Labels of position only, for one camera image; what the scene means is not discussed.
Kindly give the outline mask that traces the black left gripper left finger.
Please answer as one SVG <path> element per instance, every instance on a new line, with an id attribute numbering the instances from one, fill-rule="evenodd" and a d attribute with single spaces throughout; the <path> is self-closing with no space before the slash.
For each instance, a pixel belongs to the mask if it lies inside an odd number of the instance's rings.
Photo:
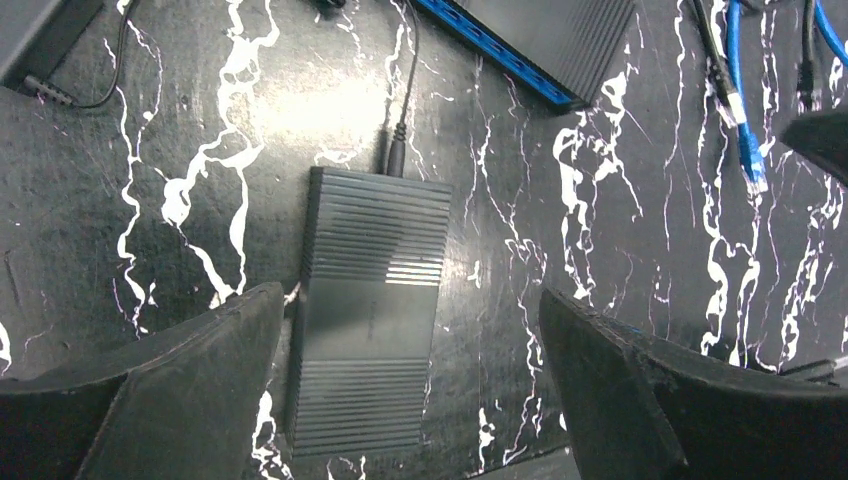
<path id="1" fill-rule="evenodd" d="M 280 284 L 1 384 L 5 479 L 237 479 L 284 323 Z"/>

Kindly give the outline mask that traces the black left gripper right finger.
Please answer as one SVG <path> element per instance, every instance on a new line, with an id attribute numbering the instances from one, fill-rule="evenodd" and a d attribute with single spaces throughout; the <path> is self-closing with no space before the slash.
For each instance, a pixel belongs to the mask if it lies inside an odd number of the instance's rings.
<path id="1" fill-rule="evenodd" d="M 733 366 L 545 289 L 546 361 L 584 479 L 843 479 L 847 360 Z"/>

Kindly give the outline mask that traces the grey ribbed network switch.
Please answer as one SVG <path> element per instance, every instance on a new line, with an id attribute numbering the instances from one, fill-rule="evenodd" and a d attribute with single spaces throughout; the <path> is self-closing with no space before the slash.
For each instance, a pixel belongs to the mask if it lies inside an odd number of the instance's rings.
<path id="1" fill-rule="evenodd" d="M 418 444 L 450 186 L 310 171 L 284 430 L 296 458 Z"/>

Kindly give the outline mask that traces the black switch with blue ports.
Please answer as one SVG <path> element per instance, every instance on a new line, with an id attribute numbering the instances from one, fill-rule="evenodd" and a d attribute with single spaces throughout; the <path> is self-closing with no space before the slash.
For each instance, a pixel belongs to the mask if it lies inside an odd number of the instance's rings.
<path id="1" fill-rule="evenodd" d="M 418 0 L 413 5 L 558 114 L 592 105 L 636 10 L 630 0 Z"/>

